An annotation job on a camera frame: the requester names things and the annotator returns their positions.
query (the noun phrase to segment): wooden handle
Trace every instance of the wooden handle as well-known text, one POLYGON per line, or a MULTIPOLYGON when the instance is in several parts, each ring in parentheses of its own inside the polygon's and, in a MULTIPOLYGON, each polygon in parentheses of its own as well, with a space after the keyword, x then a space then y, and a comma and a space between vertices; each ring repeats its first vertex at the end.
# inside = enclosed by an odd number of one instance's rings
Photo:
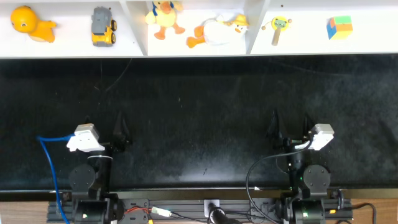
POLYGON ((278 46, 279 36, 280 36, 280 28, 277 28, 274 33, 274 38, 272 39, 273 46, 278 46))

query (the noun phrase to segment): toy wheel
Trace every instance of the toy wheel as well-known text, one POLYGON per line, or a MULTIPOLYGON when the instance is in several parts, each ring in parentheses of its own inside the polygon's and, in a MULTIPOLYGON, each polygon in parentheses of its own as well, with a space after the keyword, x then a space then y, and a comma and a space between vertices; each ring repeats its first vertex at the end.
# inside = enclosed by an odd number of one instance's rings
POLYGON ((116 31, 118 29, 118 24, 114 20, 111 21, 111 29, 113 31, 116 31))
POLYGON ((114 33, 112 33, 111 38, 112 38, 112 40, 111 40, 112 44, 116 43, 116 35, 114 33))

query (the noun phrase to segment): black tabletop surface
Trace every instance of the black tabletop surface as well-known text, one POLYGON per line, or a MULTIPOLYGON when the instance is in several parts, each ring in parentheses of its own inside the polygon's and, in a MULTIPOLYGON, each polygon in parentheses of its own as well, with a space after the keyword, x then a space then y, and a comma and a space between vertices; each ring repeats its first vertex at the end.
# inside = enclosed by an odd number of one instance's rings
MULTIPOLYGON (((251 164, 277 153, 265 138, 274 108, 290 133, 301 132, 305 113, 332 125, 334 140, 311 152, 332 187, 398 186, 395 55, 133 59, 120 77, 128 63, 0 61, 0 190, 53 189, 35 137, 66 136, 89 116, 105 141, 119 111, 133 145, 114 155, 111 190, 244 187, 251 164)), ((87 157, 65 146, 47 143, 61 189, 87 157)), ((251 180, 289 184, 275 160, 251 180)))

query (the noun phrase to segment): orange beak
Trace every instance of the orange beak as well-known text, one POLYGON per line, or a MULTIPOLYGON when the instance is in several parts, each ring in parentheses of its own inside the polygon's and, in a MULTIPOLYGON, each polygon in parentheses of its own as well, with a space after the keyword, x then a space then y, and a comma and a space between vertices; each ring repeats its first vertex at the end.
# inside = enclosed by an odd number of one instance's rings
POLYGON ((166 1, 160 5, 160 10, 162 10, 162 12, 164 12, 165 14, 169 14, 172 11, 172 7, 170 3, 166 1))

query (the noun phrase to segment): colorful cube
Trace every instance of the colorful cube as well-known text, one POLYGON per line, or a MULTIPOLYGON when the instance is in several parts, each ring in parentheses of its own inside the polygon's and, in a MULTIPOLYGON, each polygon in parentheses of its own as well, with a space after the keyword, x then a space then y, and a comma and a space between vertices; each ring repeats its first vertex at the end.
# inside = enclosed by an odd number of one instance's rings
POLYGON ((351 16, 336 16, 326 26, 330 40, 344 40, 353 32, 351 16))

